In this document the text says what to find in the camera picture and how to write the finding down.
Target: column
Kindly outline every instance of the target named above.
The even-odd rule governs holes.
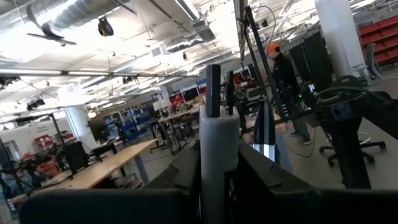
[[[356,70],[366,64],[348,0],[315,0],[315,6],[335,75],[359,77]]]
[[[68,85],[58,91],[58,99],[64,108],[68,124],[76,139],[83,143],[86,152],[98,147],[93,133],[88,126],[88,112],[83,92],[74,85]]]

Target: man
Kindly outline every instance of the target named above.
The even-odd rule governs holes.
[[[275,42],[271,42],[265,51],[268,59],[271,59],[273,62],[273,68],[271,69],[272,79],[275,81],[282,102],[286,104],[290,114],[301,113],[303,108],[298,99],[300,93],[299,84],[297,83],[292,63],[280,52],[279,45]],[[262,77],[266,77],[263,64],[260,63],[259,67]],[[297,118],[293,120],[293,126],[295,131],[290,135],[301,135],[305,145],[311,144],[311,138],[305,120],[303,118]]]

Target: white ceiling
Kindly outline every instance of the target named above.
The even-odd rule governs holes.
[[[5,0],[0,0],[0,9]],[[255,9],[255,20],[267,19],[269,27],[261,29],[261,33],[270,33],[273,28],[273,18],[268,9],[258,6],[269,6],[276,16],[276,26],[280,25],[277,33],[298,26],[303,22],[312,21],[311,15],[315,12],[314,0],[293,0],[293,4],[286,10],[285,14],[280,11],[290,0],[249,0],[249,4]],[[17,68],[39,68],[52,70],[110,70],[114,71],[122,65],[129,65],[134,60],[137,71],[160,73],[175,69],[192,67],[192,62],[200,62],[210,55],[219,55],[232,49],[238,49],[238,36],[236,34],[236,23],[234,15],[234,3],[232,0],[193,0],[193,5],[206,15],[211,30],[216,39],[209,43],[199,44],[181,52],[170,54],[166,57],[153,58],[150,49],[159,45],[169,43],[180,37],[187,37],[195,33],[190,18],[178,6],[175,0],[155,0],[155,2],[170,14],[169,19],[161,13],[148,0],[135,0],[130,6],[136,10],[137,15],[119,8],[108,13],[107,18],[114,29],[114,36],[102,37],[98,33],[95,19],[77,29],[67,30],[63,35],[65,40],[76,42],[76,46],[67,45],[61,47],[59,43],[42,40],[26,35],[27,32],[40,34],[34,26],[22,26],[18,30],[7,32],[0,37],[2,44],[0,54],[3,56],[19,59],[21,63]],[[185,52],[188,60],[184,60],[182,52]],[[61,86],[70,83],[79,84],[86,77],[76,78],[43,78],[43,77],[21,77],[22,80],[8,86],[0,91],[0,107],[7,108],[6,113],[15,113],[26,109],[26,105],[18,102],[29,101],[34,95],[41,93],[46,102],[46,107],[56,106],[58,100],[57,90]],[[142,78],[140,83],[147,82]],[[109,98],[109,94],[116,91],[126,90],[135,83],[123,85],[121,78],[114,78],[97,86],[90,87],[92,90],[88,96],[89,100],[101,101]]]

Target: black office chair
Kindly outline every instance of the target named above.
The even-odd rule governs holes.
[[[339,77],[337,78],[333,84],[333,87],[339,87],[339,86],[353,86],[353,87],[358,87],[358,88],[362,88],[363,84],[356,78],[353,77],[351,75],[345,75],[343,77]],[[386,149],[386,143],[379,141],[379,142],[366,142],[361,144],[361,148],[365,148],[365,147],[373,147],[373,146],[379,146],[381,150],[385,150]],[[324,153],[325,149],[334,149],[333,146],[321,146],[319,148],[319,152],[320,153]],[[366,152],[362,152],[362,156],[366,158],[366,160],[370,163],[370,164],[374,164],[375,160],[374,157],[369,155]],[[337,158],[336,154],[333,154],[331,156],[328,157],[328,163],[330,167],[334,167],[335,163],[333,162],[334,159]]]

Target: white wall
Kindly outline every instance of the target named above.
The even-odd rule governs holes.
[[[57,123],[60,131],[71,131],[66,118],[59,119]],[[27,152],[31,154],[37,152],[37,146],[34,144],[34,138],[45,134],[53,136],[56,133],[57,130],[55,129],[52,121],[43,121],[33,126],[0,131],[0,138],[4,143],[15,141],[20,155],[23,156]]]

